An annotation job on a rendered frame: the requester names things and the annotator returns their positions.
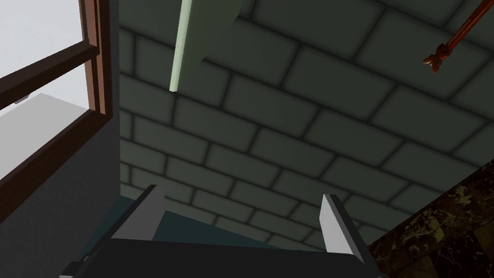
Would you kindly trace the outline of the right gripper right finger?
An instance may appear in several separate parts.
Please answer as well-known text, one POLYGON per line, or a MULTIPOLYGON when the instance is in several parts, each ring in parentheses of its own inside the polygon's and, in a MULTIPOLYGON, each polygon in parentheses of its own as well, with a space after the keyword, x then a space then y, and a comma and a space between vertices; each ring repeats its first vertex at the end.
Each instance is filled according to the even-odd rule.
POLYGON ((351 254, 371 265, 367 245, 337 195, 323 195, 319 222, 327 252, 351 254))

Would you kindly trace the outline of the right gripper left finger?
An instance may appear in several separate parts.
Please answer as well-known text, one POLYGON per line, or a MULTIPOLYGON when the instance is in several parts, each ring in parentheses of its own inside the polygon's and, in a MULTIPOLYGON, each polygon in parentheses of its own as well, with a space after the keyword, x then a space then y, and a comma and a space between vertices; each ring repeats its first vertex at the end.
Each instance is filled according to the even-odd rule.
POLYGON ((111 238, 152 240, 166 212, 162 187, 151 184, 115 223, 111 238))

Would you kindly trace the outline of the dark marble counter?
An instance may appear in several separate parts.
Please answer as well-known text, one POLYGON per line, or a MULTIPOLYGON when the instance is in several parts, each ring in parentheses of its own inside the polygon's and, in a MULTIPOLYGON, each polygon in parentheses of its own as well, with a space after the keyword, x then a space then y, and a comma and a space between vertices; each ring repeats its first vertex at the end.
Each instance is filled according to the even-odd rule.
POLYGON ((369 250, 389 278, 494 278, 494 160, 369 250))

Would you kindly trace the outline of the brown framed window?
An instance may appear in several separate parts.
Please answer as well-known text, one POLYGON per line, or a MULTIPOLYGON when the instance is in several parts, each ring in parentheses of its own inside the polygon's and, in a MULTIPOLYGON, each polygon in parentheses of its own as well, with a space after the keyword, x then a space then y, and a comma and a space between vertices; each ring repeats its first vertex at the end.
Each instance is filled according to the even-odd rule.
POLYGON ((0 223, 113 116, 112 0, 0 0, 0 223))

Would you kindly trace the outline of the pale green shelf board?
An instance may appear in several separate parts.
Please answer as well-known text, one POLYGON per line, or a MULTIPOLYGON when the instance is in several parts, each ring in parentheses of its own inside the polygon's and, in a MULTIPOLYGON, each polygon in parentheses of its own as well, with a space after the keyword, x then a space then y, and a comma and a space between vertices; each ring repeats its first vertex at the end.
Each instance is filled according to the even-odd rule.
POLYGON ((238 17, 242 0, 182 0, 174 49, 170 92, 185 78, 238 17))

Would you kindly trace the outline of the reddish brown wooden rod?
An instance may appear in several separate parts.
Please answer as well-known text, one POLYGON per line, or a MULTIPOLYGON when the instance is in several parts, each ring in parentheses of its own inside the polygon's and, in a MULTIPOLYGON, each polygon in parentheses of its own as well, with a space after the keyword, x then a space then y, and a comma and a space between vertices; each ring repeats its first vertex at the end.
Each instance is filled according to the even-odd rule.
POLYGON ((437 46, 435 53, 425 58, 422 63, 429 65, 434 73, 437 73, 441 64, 447 59, 458 43, 472 30, 472 28, 485 16, 494 5, 494 0, 482 0, 472 14, 462 23, 458 30, 446 44, 437 46))

